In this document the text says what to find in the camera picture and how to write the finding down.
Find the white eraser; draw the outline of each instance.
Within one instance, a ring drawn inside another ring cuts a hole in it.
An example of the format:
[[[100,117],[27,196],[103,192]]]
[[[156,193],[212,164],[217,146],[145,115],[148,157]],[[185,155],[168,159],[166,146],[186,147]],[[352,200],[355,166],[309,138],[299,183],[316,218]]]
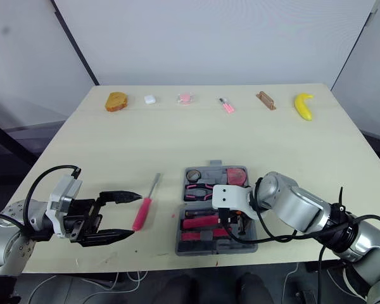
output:
[[[155,103],[155,102],[156,102],[156,99],[155,99],[155,97],[153,95],[147,95],[147,96],[145,96],[145,103],[147,105],[150,105],[150,104]]]

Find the white backdrop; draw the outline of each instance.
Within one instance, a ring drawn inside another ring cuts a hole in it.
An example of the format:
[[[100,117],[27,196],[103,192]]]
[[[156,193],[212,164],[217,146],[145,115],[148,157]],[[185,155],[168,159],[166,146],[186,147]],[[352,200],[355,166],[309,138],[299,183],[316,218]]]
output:
[[[100,84],[329,87],[373,3],[56,0]]]
[[[0,127],[66,120],[93,86],[49,1],[0,0]]]
[[[332,93],[358,128],[380,136],[380,4]]]

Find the yellow banana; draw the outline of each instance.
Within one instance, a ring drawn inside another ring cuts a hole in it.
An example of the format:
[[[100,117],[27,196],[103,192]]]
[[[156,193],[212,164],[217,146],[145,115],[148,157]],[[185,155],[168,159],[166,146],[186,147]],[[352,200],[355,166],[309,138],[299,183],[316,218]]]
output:
[[[303,117],[305,120],[312,120],[312,115],[310,112],[310,109],[308,109],[307,105],[305,104],[306,98],[313,98],[314,95],[310,95],[307,93],[301,93],[297,95],[296,99],[294,100],[294,106],[297,109],[297,112]]]

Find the open toolbox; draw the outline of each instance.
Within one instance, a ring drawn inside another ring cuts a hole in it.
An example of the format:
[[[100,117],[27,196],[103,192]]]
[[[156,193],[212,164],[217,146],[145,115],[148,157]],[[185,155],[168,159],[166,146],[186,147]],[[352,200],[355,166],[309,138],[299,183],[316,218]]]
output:
[[[212,160],[207,167],[190,167],[184,172],[182,199],[176,236],[176,254],[218,255],[250,253],[257,244],[241,244],[233,240],[219,223],[218,210],[212,208],[213,186],[232,184],[249,186],[243,166],[223,166]],[[231,232],[245,240],[256,239],[255,223],[242,212],[231,212]]]

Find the tabletop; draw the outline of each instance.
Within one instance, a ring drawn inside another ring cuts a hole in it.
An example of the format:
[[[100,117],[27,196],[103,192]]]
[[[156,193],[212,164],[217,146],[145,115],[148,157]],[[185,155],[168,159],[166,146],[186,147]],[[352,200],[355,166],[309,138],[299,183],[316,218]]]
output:
[[[111,92],[125,92],[128,106],[107,112]],[[270,111],[256,93],[265,91],[275,101]],[[178,104],[177,95],[194,94],[194,103]],[[301,92],[313,120],[296,112],[293,100]],[[152,94],[155,104],[145,104]],[[236,109],[228,114],[217,101],[226,97]],[[83,248],[53,236],[37,243],[25,272],[123,272],[184,269],[261,263],[302,262],[318,259],[321,245],[313,239],[264,243],[254,253],[177,256],[175,240],[182,201],[184,169],[222,160],[223,165],[248,169],[253,183],[277,171],[323,200],[338,200],[356,215],[380,215],[380,160],[327,86],[200,85],[93,87],[49,143],[11,202],[25,198],[34,179],[55,165],[82,169],[78,199],[97,198],[101,191],[128,190],[146,195],[156,172],[161,180],[153,193],[143,229],[117,243]],[[69,172],[54,172],[37,187],[33,198],[47,201],[58,179]],[[141,201],[102,207],[100,229],[130,229]],[[292,228],[269,213],[274,234]],[[259,238],[266,235],[257,224]],[[326,250],[324,259],[336,258]]]

